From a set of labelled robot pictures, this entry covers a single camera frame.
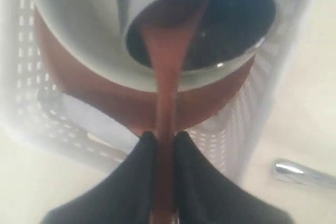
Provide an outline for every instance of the white surface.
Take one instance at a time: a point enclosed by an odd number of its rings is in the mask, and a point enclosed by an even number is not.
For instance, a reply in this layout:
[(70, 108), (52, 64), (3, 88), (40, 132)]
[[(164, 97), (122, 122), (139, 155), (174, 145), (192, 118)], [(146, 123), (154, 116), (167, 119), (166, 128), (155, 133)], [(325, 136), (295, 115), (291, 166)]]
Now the white surface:
[[(336, 2), (316, 0), (297, 58), (245, 176), (254, 195), (288, 210), (297, 223), (336, 222), (336, 193), (274, 181), (272, 162), (288, 158), (336, 175)], [(105, 174), (0, 141), (0, 223), (35, 224), (52, 207), (80, 195)]]

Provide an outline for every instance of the perforated metal basket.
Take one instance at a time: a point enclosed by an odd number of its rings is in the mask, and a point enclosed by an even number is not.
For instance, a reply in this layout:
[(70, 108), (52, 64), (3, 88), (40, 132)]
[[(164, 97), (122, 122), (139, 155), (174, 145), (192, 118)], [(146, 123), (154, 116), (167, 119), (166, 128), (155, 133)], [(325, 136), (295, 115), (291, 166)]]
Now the perforated metal basket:
[[(274, 32), (258, 49), (239, 93), (216, 116), (188, 130), (204, 155), (233, 181), (239, 181), (257, 142), (309, 2), (278, 0)], [(1, 0), (1, 7), (2, 127), (17, 141), (112, 171), (127, 151), (113, 144), (116, 136), (97, 136), (97, 141), (87, 127), (69, 118), (64, 97), (41, 61), (34, 38), (33, 0)], [(118, 137), (129, 136), (120, 133)]]

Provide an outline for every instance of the brown liquid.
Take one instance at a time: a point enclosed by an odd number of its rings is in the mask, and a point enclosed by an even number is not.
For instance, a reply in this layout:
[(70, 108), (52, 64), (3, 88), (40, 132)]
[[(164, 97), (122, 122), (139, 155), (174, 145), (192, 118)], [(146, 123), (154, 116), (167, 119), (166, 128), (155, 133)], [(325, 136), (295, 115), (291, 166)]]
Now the brown liquid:
[(145, 22), (140, 27), (155, 70), (158, 88), (155, 135), (159, 143), (159, 154), (155, 173), (153, 224), (170, 224), (174, 213), (173, 138), (177, 88), (189, 44), (204, 14), (207, 1), (183, 24), (162, 28)]

